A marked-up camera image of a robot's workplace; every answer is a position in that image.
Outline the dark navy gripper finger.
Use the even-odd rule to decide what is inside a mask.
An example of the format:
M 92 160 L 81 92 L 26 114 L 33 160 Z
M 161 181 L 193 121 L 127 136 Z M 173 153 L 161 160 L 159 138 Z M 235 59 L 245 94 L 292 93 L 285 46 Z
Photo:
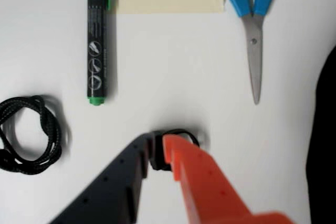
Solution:
M 52 222 L 136 223 L 154 133 L 133 140 Z

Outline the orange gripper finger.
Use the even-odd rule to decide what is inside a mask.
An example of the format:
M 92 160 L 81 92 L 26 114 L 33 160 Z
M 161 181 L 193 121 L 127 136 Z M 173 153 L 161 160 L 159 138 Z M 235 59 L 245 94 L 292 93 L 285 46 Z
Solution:
M 178 135 L 163 138 L 164 158 L 181 183 L 190 223 L 291 223 L 278 212 L 252 214 L 215 160 Z

